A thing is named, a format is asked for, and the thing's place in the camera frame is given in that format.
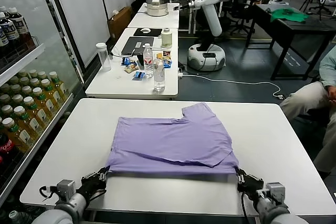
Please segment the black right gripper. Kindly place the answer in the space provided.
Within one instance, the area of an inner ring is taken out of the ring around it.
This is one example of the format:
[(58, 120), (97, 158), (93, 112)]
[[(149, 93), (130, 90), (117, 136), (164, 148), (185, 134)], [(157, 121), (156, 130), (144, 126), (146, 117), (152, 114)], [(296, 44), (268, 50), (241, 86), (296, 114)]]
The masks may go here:
[(240, 193), (251, 196), (264, 187), (264, 181), (261, 178), (247, 174), (243, 169), (237, 168), (236, 175), (238, 178), (237, 190)]

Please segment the person right hand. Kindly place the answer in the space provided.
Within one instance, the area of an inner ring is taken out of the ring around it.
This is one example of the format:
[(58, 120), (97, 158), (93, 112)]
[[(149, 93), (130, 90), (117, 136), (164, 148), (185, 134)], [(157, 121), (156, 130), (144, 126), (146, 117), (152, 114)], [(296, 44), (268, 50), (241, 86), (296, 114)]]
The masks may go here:
[(329, 101), (332, 103), (336, 102), (336, 87), (335, 86), (326, 86), (328, 92)]

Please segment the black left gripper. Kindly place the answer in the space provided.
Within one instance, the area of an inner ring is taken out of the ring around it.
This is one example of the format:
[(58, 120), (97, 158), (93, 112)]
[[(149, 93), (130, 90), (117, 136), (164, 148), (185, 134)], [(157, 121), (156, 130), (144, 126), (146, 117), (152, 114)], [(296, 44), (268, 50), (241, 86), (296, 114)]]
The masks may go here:
[(85, 198), (97, 198), (106, 193), (108, 168), (101, 168), (81, 178), (79, 194)]

